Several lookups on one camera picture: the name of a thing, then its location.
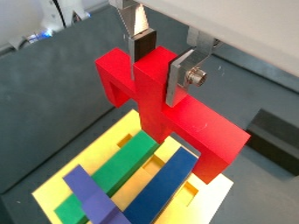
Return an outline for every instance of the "cable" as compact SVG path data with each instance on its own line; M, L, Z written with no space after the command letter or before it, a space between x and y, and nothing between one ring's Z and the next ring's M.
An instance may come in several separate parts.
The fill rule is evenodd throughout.
M61 7L59 5L59 1L57 0L52 0L52 1L55 3L56 9L60 13L60 21L61 21L63 27L67 28L65 21L64 21L63 15L61 15Z
M28 43L29 43L29 41L28 41L28 39L25 38L25 39L23 40L23 42L20 43L20 45L19 45L19 48L17 48L17 49L24 48L24 45L25 45L25 44L28 44Z

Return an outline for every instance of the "red block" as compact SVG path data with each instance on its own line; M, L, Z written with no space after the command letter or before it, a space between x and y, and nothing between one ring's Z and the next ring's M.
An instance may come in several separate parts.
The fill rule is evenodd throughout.
M208 184L233 161L248 133L189 95L173 108L165 105L168 63L175 54L157 47L135 63L131 80L129 57L119 49L96 60L107 98L120 107L137 103L141 128L160 144L172 131L200 152L193 174Z

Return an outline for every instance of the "white wall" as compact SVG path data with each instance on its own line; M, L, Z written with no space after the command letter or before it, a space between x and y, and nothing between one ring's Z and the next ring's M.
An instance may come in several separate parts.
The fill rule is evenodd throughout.
M0 46L8 43L8 39L40 30L43 21L40 1L48 0L0 0ZM81 0L84 9L105 1Z

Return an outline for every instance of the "yellow board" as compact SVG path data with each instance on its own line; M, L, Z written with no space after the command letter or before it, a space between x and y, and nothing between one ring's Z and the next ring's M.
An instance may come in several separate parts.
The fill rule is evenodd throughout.
M91 175L139 130L139 115L132 110L32 193L52 223L61 223L53 210L71 195L71 189L61 178L76 165L81 165ZM120 187L111 199L121 211L180 146L171 137L167 137L153 155ZM209 223L231 186L232 182L221 174L208 185L191 174L155 223Z
M89 175L95 173L119 151L125 140L140 130L137 117L136 111L132 110L32 193L51 223L61 223L53 210L72 193L63 177L77 165L81 165Z

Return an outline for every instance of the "bolt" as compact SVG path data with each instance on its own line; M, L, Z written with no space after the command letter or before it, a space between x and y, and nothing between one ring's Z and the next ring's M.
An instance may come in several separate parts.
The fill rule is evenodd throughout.
M192 68L185 74L185 80L189 84L195 84L197 87L203 84L207 79L207 73L197 67Z

